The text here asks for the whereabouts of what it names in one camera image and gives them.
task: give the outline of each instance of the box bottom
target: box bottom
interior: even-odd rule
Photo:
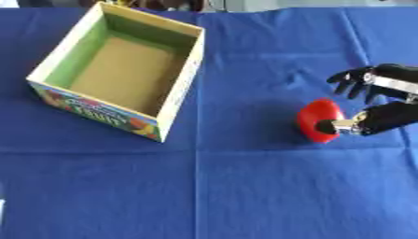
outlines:
[[[112,33],[70,90],[155,117],[186,58],[173,48]]]

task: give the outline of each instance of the open box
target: open box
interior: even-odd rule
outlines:
[[[27,79],[50,105],[163,142],[203,41],[201,27],[98,3]]]

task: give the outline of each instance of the robotic arm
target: robotic arm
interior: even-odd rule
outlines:
[[[337,94],[353,86],[349,99],[367,91],[366,104],[379,94],[399,101],[365,108],[352,119],[320,120],[316,124],[319,132],[372,135],[418,122],[418,67],[384,63],[344,71],[327,82],[338,83]]]

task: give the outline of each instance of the table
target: table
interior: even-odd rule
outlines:
[[[0,181],[13,239],[418,236],[418,125],[309,143],[300,108],[328,76],[418,64],[418,8],[158,13],[207,29],[165,144],[44,105],[25,76],[84,10],[0,9]],[[377,103],[386,102],[379,98]]]

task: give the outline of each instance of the blue cloth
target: blue cloth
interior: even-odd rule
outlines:
[[[0,10],[4,238],[417,238],[418,125],[316,145],[293,120],[319,97],[365,107],[332,94],[336,72],[418,65],[418,8],[159,13],[207,29],[165,144],[44,105],[25,82],[83,13]]]

